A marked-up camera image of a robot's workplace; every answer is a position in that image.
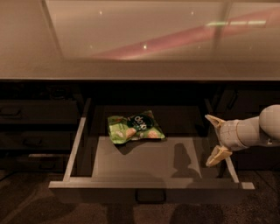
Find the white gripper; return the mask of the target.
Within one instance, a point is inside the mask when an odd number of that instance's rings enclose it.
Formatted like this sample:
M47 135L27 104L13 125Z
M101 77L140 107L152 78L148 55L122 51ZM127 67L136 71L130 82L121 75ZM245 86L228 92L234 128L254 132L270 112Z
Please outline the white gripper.
M230 157L232 151L240 151L247 149L247 146L241 141L238 134L238 124L240 120L224 121L213 115L205 115L205 118L219 130L220 145L216 145L209 158L206 166L211 167L217 165L222 160Z

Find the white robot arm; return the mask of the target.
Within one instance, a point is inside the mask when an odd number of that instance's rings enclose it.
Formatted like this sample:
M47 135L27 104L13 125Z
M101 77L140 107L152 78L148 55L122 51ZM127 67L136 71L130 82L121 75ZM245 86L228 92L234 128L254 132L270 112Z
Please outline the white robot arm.
M222 120L205 115L213 125L219 143L213 148L206 166L217 165L234 151L254 146L277 147L280 145L280 105L264 108L259 116L243 120Z

